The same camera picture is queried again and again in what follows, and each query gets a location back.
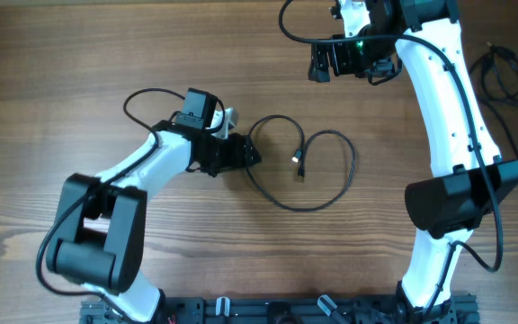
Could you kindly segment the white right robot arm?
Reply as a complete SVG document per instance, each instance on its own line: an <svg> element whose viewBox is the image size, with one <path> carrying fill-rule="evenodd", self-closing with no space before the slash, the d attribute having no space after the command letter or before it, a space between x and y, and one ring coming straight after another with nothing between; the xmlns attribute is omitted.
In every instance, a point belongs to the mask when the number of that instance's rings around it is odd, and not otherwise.
<svg viewBox="0 0 518 324"><path fill-rule="evenodd" d="M518 162L503 160L478 109L453 1L338 1L341 34L312 44L308 76L353 75L377 85L406 68L431 154L432 178L405 190L416 228L410 265L397 286L400 318L452 315L452 274L487 214L518 185Z"/></svg>

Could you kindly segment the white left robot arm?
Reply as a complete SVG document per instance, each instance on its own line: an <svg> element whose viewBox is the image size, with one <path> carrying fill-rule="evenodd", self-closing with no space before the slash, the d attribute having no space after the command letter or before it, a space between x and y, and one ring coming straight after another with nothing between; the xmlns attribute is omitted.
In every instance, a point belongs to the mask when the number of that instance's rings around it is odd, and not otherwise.
<svg viewBox="0 0 518 324"><path fill-rule="evenodd" d="M191 88L183 108L149 125L147 140L118 165L94 176L71 175L63 185L56 218L40 243L35 271L49 270L80 285L127 323L175 323L165 293L141 273L147 203L192 164L209 176L247 164L246 138L235 133L237 111L214 94Z"/></svg>

